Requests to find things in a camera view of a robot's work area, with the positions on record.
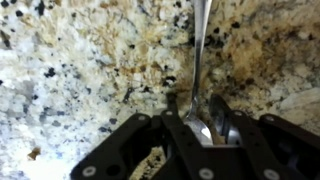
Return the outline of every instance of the spoon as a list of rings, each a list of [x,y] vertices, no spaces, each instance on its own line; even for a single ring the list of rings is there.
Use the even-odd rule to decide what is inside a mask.
[[[200,62],[206,35],[207,22],[212,0],[194,0],[195,14],[195,56],[193,71],[193,89],[191,97],[191,106],[189,113],[184,121],[202,144],[202,146],[213,146],[212,137],[209,128],[197,118],[198,91],[200,86]]]

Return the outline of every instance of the granite countertop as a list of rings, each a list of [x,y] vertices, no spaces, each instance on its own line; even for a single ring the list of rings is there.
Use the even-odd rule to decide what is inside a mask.
[[[0,0],[0,179],[68,179],[131,114],[189,107],[193,1]],[[211,93],[320,135],[320,1],[213,1]],[[27,156],[35,148],[35,160]]]

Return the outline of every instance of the spoon handle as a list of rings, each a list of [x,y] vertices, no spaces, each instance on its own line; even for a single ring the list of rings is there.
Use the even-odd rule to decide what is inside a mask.
[[[198,106],[198,91],[200,86],[201,72],[200,64],[211,3],[212,0],[194,0],[195,55],[193,69],[193,89],[189,114],[196,114]]]

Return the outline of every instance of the countertop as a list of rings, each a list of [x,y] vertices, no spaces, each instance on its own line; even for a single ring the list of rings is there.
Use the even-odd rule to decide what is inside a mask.
[[[0,1],[0,179],[68,179],[131,114],[164,108],[167,92],[187,111],[193,1]],[[320,135],[318,9],[213,1],[199,117],[217,93],[252,117],[274,113]]]

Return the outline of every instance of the screw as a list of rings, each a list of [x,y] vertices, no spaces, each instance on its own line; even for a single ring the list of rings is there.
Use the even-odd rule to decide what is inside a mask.
[[[265,169],[263,171],[264,176],[269,180],[279,180],[280,175],[273,169]]]
[[[97,169],[94,166],[88,166],[82,171],[84,177],[91,177],[96,173]]]
[[[167,111],[166,112],[166,115],[168,115],[168,116],[171,116],[173,113],[172,113],[172,111]]]
[[[144,120],[146,120],[146,117],[145,116],[139,116],[139,118],[138,118],[140,121],[144,121]]]
[[[266,116],[265,119],[268,121],[274,121],[274,118],[272,116]]]
[[[211,169],[209,168],[202,168],[199,171],[199,176],[203,179],[203,180],[212,180],[214,177],[214,173]]]
[[[242,116],[242,112],[241,112],[241,111],[235,111],[234,114],[235,114],[236,116]]]

